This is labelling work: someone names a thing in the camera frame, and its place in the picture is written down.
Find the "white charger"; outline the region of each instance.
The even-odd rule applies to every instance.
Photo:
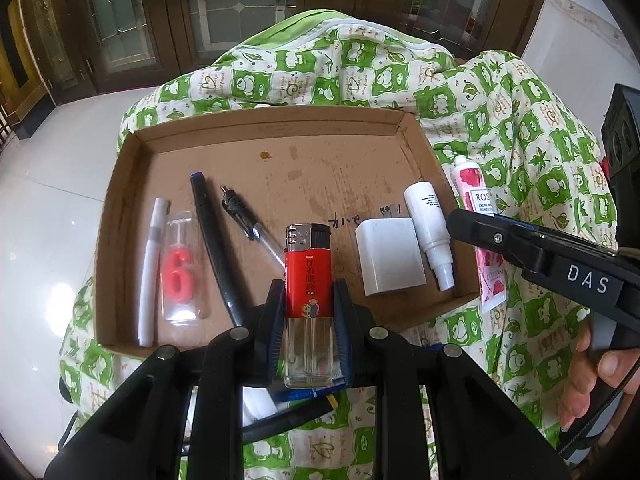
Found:
[[[365,296],[427,283],[410,218],[365,220],[356,241]]]

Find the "lighter metal cap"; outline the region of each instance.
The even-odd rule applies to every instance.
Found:
[[[286,251],[331,249],[331,228],[324,224],[291,224],[287,227]]]

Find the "white wall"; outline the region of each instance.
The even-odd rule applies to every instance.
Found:
[[[602,0],[545,0],[523,59],[598,137],[615,83],[640,89],[640,65]]]

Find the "ballpoint pen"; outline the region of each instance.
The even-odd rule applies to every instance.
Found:
[[[244,231],[249,240],[260,242],[278,263],[284,269],[284,251],[282,247],[273,239],[267,229],[258,222],[253,211],[251,211],[240,196],[226,186],[222,186],[222,208],[238,222],[238,225]]]

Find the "green patterned fabric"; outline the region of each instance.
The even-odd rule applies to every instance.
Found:
[[[615,244],[616,210],[596,139],[524,62],[488,51],[455,66],[443,47],[336,12],[289,18],[211,67],[161,86],[126,112],[118,147],[127,133],[164,121],[308,104],[415,113],[447,175],[456,154],[479,163],[498,212],[610,248]],[[95,344],[92,301],[90,280],[78,295],[61,354],[62,377],[84,417],[138,363]],[[404,335],[415,344],[462,346],[554,443],[571,342],[586,314],[509,267],[505,304],[483,315],[477,299]],[[315,422],[245,446],[245,478],[368,478],[374,391],[349,390],[338,402]],[[424,415],[436,478],[426,400]]]

